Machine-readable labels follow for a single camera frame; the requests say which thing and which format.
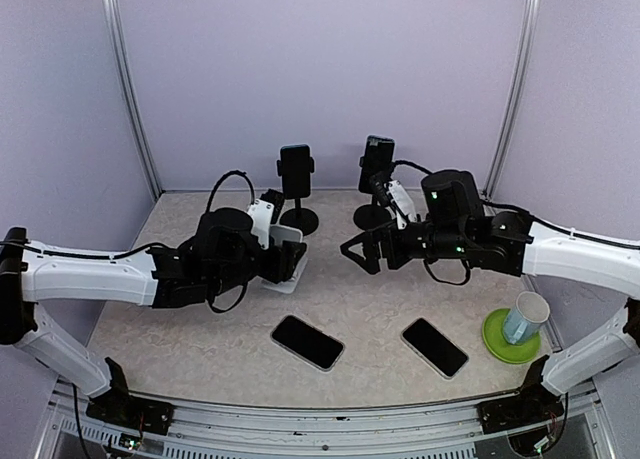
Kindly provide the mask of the white-edged black phone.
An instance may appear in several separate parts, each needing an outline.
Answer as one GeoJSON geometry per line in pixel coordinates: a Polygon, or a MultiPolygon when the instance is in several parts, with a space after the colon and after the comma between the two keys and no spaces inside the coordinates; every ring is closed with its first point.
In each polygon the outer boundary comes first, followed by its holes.
{"type": "Polygon", "coordinates": [[[424,318],[407,326],[401,338],[447,380],[453,379],[469,361],[466,352],[424,318]]]}

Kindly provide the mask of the blue-edged black phone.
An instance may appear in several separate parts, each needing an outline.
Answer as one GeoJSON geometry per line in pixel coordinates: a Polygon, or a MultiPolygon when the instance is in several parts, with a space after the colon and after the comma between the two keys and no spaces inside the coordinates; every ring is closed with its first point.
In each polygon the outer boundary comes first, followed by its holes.
{"type": "Polygon", "coordinates": [[[395,141],[391,138],[370,135],[367,137],[364,155],[360,157],[361,168],[358,191],[372,194],[370,177],[386,170],[393,161],[395,141]]]}

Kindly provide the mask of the clear-case black phone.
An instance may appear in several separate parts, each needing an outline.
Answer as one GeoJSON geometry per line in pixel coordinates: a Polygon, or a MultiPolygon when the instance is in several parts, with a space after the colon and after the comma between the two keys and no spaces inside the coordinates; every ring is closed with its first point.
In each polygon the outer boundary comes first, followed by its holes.
{"type": "Polygon", "coordinates": [[[321,371],[329,371],[345,346],[296,316],[288,315],[271,332],[271,339],[296,357],[321,371]]]}

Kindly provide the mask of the black round-base phone stand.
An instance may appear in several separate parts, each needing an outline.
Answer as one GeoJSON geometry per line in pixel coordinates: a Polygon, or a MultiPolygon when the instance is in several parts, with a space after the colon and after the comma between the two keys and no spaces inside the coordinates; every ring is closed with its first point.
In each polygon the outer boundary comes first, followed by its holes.
{"type": "Polygon", "coordinates": [[[375,195],[371,196],[369,204],[361,205],[353,214],[353,222],[361,230],[379,227],[391,219],[391,213],[378,202],[375,195]]]}

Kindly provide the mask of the silver folding phone stand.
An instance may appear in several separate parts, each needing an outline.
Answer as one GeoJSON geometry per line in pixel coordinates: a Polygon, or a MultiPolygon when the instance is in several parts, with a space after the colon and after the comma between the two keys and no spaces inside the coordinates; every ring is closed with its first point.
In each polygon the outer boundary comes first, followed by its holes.
{"type": "Polygon", "coordinates": [[[274,250],[269,252],[271,263],[267,265],[266,277],[261,286],[275,292],[292,294],[301,278],[307,262],[307,244],[301,230],[273,225],[270,229],[274,250]]]}

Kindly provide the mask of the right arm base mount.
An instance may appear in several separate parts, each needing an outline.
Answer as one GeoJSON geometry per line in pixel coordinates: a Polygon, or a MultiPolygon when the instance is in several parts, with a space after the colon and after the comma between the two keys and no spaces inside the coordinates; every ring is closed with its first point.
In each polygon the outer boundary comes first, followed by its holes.
{"type": "Polygon", "coordinates": [[[484,434],[493,434],[550,420],[562,416],[564,403],[560,398],[550,399],[521,395],[483,401],[477,411],[484,434]]]}

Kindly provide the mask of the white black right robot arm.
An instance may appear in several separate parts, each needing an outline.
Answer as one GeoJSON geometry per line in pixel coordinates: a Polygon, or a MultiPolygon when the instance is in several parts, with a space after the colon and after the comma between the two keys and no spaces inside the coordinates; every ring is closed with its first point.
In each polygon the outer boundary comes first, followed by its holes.
{"type": "Polygon", "coordinates": [[[413,201],[397,182],[374,180],[372,188],[394,208],[395,219],[340,247],[369,274],[379,273],[381,260],[398,270],[414,259],[425,266],[447,259],[461,261],[466,270],[559,277],[626,295],[625,305],[604,325],[533,363],[511,402],[518,421],[535,421],[551,397],[638,354],[638,242],[562,228],[511,205],[500,205],[489,216],[468,171],[440,170],[422,179],[424,220],[416,218],[413,201]]]}

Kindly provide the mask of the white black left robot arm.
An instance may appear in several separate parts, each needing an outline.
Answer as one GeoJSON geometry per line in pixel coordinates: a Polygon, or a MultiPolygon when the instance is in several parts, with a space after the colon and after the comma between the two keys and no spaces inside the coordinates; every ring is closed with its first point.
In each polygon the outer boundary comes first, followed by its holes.
{"type": "Polygon", "coordinates": [[[301,231],[269,215],[221,208],[204,213],[195,234],[176,248],[150,243],[127,252],[53,248],[14,227],[1,243],[1,342],[64,376],[121,424],[140,413],[122,368],[89,352],[54,322],[50,299],[116,301],[152,309],[205,304],[255,278],[294,280],[306,259],[301,231]]]}

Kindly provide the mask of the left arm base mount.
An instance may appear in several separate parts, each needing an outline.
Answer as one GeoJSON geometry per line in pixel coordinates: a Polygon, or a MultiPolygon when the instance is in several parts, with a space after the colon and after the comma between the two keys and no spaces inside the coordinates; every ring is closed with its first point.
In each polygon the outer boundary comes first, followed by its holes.
{"type": "Polygon", "coordinates": [[[105,423],[166,436],[174,415],[168,402],[113,391],[89,400],[86,415],[105,423]]]}

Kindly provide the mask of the teal-edged black phone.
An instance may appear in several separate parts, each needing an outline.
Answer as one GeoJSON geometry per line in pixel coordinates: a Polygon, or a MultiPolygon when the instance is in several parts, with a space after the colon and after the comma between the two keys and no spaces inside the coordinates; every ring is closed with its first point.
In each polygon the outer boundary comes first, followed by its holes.
{"type": "Polygon", "coordinates": [[[280,149],[277,172],[281,178],[282,191],[286,199],[302,199],[310,196],[313,170],[314,163],[308,145],[290,145],[280,149]]]}

